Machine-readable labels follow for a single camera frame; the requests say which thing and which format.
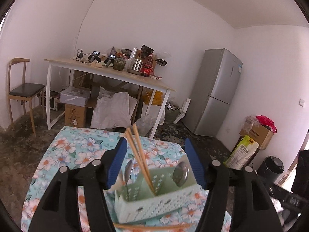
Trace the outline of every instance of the wooden tabletop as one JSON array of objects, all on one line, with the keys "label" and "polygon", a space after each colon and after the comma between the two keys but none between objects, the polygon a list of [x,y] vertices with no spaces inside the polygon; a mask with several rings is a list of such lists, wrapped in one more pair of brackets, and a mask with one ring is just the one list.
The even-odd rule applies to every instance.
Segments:
[{"label": "wooden tabletop", "polygon": [[129,73],[129,72],[126,71],[126,68],[124,68],[123,71],[118,71],[118,70],[113,69],[113,67],[105,67],[105,66],[103,66],[102,68],[92,67],[90,65],[90,63],[84,64],[82,62],[79,62],[77,60],[70,59],[70,58],[44,59],[44,61],[66,64],[66,65],[74,65],[76,67],[76,70],[78,70],[78,67],[87,67],[87,69],[93,69],[94,74],[97,74],[98,71],[101,71],[101,72],[104,72],[106,74],[116,75],[116,76],[120,76],[120,77],[127,78],[127,79],[130,79],[130,80],[135,80],[135,81],[147,83],[147,84],[150,84],[150,85],[153,85],[153,86],[161,87],[161,88],[164,88],[166,90],[175,91],[173,88],[162,83],[158,79],[152,79],[152,78],[148,78],[148,77],[143,77],[141,75],[135,75],[135,74]]}]

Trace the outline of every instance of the chopsticks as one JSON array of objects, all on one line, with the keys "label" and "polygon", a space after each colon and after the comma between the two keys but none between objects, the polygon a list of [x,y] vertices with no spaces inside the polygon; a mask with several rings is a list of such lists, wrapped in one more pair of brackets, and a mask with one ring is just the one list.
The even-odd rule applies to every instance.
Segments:
[{"label": "chopsticks", "polygon": [[131,147],[131,149],[134,153],[134,156],[135,156],[135,158],[138,162],[138,165],[139,165],[139,167],[142,171],[142,174],[144,175],[145,181],[147,182],[152,193],[154,195],[156,195],[154,187],[153,187],[152,182],[151,182],[150,173],[149,173],[149,170],[148,170],[145,154],[143,152],[141,140],[139,139],[139,134],[138,134],[136,124],[133,125],[133,130],[134,130],[135,139],[136,139],[136,142],[137,142],[137,145],[138,145],[139,153],[138,153],[138,150],[135,146],[135,143],[134,143],[134,140],[133,140],[133,135],[132,135],[131,129],[129,127],[126,129],[125,136],[126,136],[128,142],[129,142],[129,145],[130,145],[130,147]]},{"label": "chopsticks", "polygon": [[193,225],[193,223],[185,223],[178,225],[169,225],[169,226],[155,226],[155,227],[144,227],[141,225],[127,225],[127,224],[118,224],[114,223],[115,228],[119,229],[129,229],[132,231],[163,231],[163,230],[171,230],[171,229],[186,229]]}]

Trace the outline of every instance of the red plastic bag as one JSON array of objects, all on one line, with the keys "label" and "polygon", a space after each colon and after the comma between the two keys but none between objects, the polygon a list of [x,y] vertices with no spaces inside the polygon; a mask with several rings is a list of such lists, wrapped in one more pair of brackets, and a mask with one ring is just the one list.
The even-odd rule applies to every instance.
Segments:
[{"label": "red plastic bag", "polygon": [[277,128],[275,127],[275,123],[264,115],[256,116],[261,125],[267,125],[270,127],[273,133],[277,133]]}]

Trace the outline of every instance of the white wall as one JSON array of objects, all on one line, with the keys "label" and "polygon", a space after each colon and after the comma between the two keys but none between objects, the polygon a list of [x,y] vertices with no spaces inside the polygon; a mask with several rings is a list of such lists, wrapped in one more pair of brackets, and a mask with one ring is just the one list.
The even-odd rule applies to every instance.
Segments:
[{"label": "white wall", "polygon": [[[92,0],[16,0],[0,37],[0,125],[7,128],[10,118],[7,109],[7,65],[14,57],[30,58],[27,83],[46,83],[48,63],[44,58],[72,57],[79,27]],[[21,66],[12,67],[11,88],[21,84]],[[65,72],[62,70],[62,84]],[[55,70],[52,89],[62,88],[59,71]],[[22,106],[11,101],[13,119],[22,115]]]},{"label": "white wall", "polygon": [[171,57],[155,74],[177,92],[182,104],[189,97],[205,49],[230,49],[235,30],[192,0],[95,0],[78,37],[84,53],[106,53],[112,46],[166,49]]},{"label": "white wall", "polygon": [[[309,127],[308,50],[309,28],[277,25],[236,30],[231,51],[244,65],[217,138],[232,150],[247,115],[271,118],[278,133],[253,160],[256,169],[273,155],[287,170],[304,141]],[[300,98],[305,107],[298,105]]]}]

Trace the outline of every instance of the chair leg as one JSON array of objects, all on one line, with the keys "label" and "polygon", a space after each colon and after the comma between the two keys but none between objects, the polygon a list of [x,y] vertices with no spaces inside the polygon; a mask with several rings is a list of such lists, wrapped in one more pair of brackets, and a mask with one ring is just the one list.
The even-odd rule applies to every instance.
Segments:
[{"label": "chair leg", "polygon": [[8,101],[9,101],[9,114],[10,114],[10,119],[11,119],[12,129],[14,130],[14,122],[13,122],[13,116],[12,116],[11,100],[10,100],[10,99],[8,99]]},{"label": "chair leg", "polygon": [[26,101],[23,102],[24,115],[26,115]]},{"label": "chair leg", "polygon": [[45,118],[44,89],[42,90],[42,94],[41,94],[41,102],[42,102],[43,118]]},{"label": "chair leg", "polygon": [[29,100],[29,110],[30,110],[30,119],[31,119],[33,134],[36,135],[36,128],[34,126],[34,119],[33,119],[33,113],[32,113],[32,102],[31,102],[31,99]]}]

